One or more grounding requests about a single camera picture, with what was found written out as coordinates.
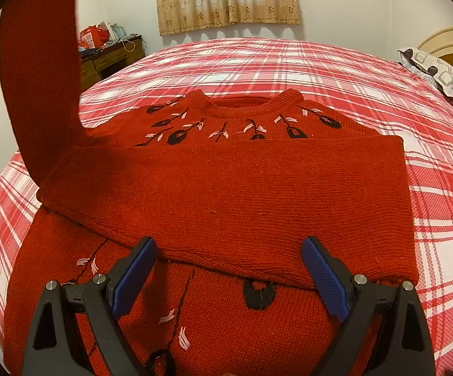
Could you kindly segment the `red knitted embroidered sweater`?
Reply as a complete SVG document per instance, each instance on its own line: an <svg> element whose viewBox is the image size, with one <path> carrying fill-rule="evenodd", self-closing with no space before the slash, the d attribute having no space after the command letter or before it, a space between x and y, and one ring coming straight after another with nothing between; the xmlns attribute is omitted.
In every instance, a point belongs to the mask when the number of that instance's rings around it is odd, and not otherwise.
<svg viewBox="0 0 453 376"><path fill-rule="evenodd" d="M40 208L9 280L3 360L22 372L45 284L109 270L145 236L158 259L121 322L179 375L307 375L339 328L301 257L316 236L352 273L416 282L403 142L293 89L181 93L86 128L75 0L7 0L0 83Z"/></svg>

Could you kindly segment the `red white plaid bedspread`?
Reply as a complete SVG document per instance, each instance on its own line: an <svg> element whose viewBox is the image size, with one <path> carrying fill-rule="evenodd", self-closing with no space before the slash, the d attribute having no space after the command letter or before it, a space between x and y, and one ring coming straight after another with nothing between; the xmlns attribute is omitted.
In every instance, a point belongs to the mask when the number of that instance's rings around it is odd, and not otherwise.
<svg viewBox="0 0 453 376"><path fill-rule="evenodd" d="M194 88L270 96L293 88L380 133L402 138L413 205L417 290L439 375L453 370L453 115L444 96L397 61L319 43L261 37L163 49L87 90L80 119L95 127Z"/></svg>

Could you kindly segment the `grey patterned pillow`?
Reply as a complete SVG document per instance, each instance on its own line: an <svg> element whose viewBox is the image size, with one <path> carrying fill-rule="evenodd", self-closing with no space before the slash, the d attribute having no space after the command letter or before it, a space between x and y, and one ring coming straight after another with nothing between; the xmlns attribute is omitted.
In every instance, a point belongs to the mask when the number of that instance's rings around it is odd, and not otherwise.
<svg viewBox="0 0 453 376"><path fill-rule="evenodd" d="M399 49L400 64L414 75L424 79L453 103L453 66L423 50Z"/></svg>

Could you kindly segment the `dark brown wooden desk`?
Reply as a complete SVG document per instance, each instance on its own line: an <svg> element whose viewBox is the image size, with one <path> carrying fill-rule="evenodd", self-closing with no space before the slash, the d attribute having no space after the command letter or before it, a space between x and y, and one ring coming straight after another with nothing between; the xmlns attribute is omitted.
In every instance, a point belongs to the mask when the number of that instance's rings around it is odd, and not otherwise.
<svg viewBox="0 0 453 376"><path fill-rule="evenodd" d="M141 35L120 40L107 48L97 49L81 58L80 90L85 92L99 81L145 57L145 41Z"/></svg>

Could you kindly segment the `red gift bag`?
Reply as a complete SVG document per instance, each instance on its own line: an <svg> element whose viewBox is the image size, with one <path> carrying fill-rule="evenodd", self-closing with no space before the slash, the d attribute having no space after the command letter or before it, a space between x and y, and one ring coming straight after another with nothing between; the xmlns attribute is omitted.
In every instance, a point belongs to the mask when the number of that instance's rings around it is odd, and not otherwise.
<svg viewBox="0 0 453 376"><path fill-rule="evenodd" d="M85 49L98 49L102 47L110 37L109 31L97 26L89 26L80 31L80 42Z"/></svg>

